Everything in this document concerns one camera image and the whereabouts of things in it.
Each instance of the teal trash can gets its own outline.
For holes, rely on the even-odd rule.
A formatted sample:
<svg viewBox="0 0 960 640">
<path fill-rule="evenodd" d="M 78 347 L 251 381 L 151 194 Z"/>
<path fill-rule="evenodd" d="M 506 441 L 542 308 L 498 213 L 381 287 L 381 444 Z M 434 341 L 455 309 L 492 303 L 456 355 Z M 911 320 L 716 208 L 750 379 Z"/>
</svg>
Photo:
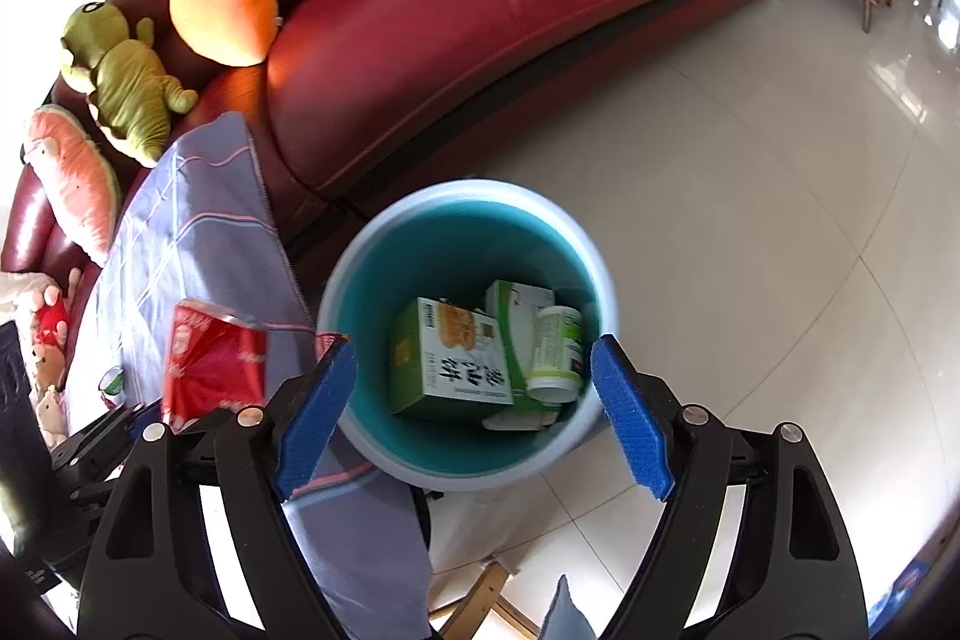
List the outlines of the teal trash can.
<svg viewBox="0 0 960 640">
<path fill-rule="evenodd" d="M 390 413 L 390 328 L 417 296 L 483 304 L 496 279 L 549 287 L 580 310 L 584 341 L 617 334 L 613 282 L 573 218 L 533 191 L 494 180 L 456 180 L 417 191 L 376 215 L 344 252 L 320 303 L 317 332 L 347 333 L 357 385 L 340 427 L 385 472 L 438 491 L 476 491 L 541 472 L 599 423 L 592 384 L 558 423 L 541 432 Z"/>
</svg>

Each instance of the green medicine box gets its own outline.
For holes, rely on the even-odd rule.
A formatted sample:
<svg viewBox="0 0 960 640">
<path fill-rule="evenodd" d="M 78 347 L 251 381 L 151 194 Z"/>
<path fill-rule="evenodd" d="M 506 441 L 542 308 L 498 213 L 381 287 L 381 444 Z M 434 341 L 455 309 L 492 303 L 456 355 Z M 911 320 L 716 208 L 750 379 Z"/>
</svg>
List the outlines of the green medicine box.
<svg viewBox="0 0 960 640">
<path fill-rule="evenodd" d="M 390 340 L 391 413 L 479 421 L 512 405 L 496 319 L 418 298 Z"/>
</svg>

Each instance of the tile floor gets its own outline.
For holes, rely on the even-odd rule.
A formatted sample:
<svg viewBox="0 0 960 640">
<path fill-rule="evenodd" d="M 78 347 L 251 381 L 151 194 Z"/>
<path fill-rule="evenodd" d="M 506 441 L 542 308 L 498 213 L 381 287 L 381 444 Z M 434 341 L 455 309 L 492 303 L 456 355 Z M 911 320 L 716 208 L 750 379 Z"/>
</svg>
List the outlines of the tile floor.
<svg viewBox="0 0 960 640">
<path fill-rule="evenodd" d="M 869 35 L 856 0 L 755 1 L 486 171 L 592 235 L 639 369 L 733 426 L 805 427 L 868 605 L 960 488 L 960 10 L 925 21 L 912 1 Z M 719 599 L 742 499 L 728 495 L 691 621 Z M 531 619 L 566 574 L 600 632 L 660 512 L 602 432 L 529 482 L 431 504 L 432 603 L 502 552 L 505 595 Z"/>
</svg>

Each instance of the screw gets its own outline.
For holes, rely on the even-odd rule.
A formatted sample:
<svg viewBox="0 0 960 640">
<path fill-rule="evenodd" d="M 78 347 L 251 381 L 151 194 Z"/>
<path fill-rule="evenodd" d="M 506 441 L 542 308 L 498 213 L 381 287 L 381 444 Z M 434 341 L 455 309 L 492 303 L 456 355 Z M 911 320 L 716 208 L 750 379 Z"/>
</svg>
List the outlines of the screw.
<svg viewBox="0 0 960 640">
<path fill-rule="evenodd" d="M 710 413 L 703 408 L 698 408 L 697 405 L 690 405 L 688 408 L 683 408 L 683 420 L 688 424 L 703 426 L 709 419 Z"/>
<path fill-rule="evenodd" d="M 785 423 L 781 426 L 781 437 L 787 442 L 800 442 L 803 439 L 803 429 L 795 423 Z"/>
<path fill-rule="evenodd" d="M 263 410 L 261 408 L 243 408 L 237 413 L 237 423 L 245 429 L 256 426 L 263 420 Z"/>
<path fill-rule="evenodd" d="M 146 429 L 143 429 L 143 438 L 147 442 L 157 442 L 166 431 L 167 428 L 162 423 L 152 423 Z"/>
</svg>

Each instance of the blanket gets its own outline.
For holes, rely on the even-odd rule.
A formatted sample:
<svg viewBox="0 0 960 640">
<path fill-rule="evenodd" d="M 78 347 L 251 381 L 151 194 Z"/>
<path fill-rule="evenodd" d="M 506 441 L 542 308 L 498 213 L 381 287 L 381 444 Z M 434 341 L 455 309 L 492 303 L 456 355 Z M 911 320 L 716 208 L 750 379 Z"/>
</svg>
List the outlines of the blanket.
<svg viewBox="0 0 960 640">
<path fill-rule="evenodd" d="M 184 298 L 266 324 L 268 396 L 314 365 L 312 322 L 237 113 L 174 142 L 123 216 L 80 321 L 65 390 L 70 432 L 106 410 L 97 384 L 110 367 L 123 367 L 128 404 L 160 398 L 173 308 Z M 368 463 L 338 429 L 284 511 L 352 636 L 430 635 L 431 570 L 409 486 Z M 229 596 L 224 585 L 228 605 Z"/>
</svg>

